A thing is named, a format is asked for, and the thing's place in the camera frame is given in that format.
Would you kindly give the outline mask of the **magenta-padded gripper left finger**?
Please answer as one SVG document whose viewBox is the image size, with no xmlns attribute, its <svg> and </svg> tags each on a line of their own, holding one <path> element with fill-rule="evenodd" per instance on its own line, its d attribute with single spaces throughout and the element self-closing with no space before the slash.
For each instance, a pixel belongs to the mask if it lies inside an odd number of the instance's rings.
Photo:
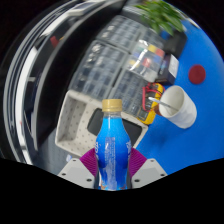
<svg viewBox="0 0 224 224">
<path fill-rule="evenodd" d="M 99 175 L 95 150 L 89 150 L 80 158 L 72 158 L 58 176 L 84 188 L 97 188 Z"/>
</svg>

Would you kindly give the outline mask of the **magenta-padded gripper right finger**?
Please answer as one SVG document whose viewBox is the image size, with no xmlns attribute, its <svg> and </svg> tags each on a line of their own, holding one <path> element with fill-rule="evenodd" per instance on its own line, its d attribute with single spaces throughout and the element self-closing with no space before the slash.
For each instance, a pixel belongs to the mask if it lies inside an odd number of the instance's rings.
<svg viewBox="0 0 224 224">
<path fill-rule="evenodd" d="M 137 149 L 131 149 L 128 164 L 129 188 L 141 188 L 166 175 L 167 173 L 154 158 L 147 159 Z"/>
</svg>

